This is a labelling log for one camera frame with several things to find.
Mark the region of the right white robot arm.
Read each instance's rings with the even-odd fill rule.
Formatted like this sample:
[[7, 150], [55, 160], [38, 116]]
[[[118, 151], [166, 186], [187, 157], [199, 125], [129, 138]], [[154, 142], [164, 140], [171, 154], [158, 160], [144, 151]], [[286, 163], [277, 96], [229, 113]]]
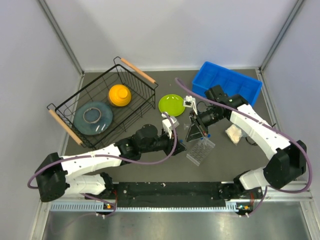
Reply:
[[231, 190], [237, 197], [245, 198], [255, 188], [281, 189], [306, 172], [306, 145], [276, 133], [240, 94], [228, 96], [220, 85], [216, 85], [205, 92], [205, 100], [210, 101], [210, 106], [205, 111], [198, 111], [193, 96], [187, 95], [183, 99], [183, 105], [192, 108], [186, 141], [206, 137], [209, 126], [227, 119], [249, 136], [268, 159], [265, 167], [245, 171], [233, 179]]

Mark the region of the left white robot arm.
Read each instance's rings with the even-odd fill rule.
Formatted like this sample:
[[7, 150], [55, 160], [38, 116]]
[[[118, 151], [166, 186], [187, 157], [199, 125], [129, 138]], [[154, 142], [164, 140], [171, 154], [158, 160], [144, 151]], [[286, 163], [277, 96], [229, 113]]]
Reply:
[[63, 196], [91, 194], [109, 198], [114, 191], [111, 177], [106, 173], [93, 173], [105, 168], [125, 164], [141, 164], [142, 154], [163, 151], [166, 161], [186, 150], [179, 141], [177, 132], [171, 127], [161, 134], [152, 124], [146, 124], [135, 134], [123, 138], [107, 147], [74, 156], [59, 156], [50, 153], [34, 173], [40, 200], [55, 201]]

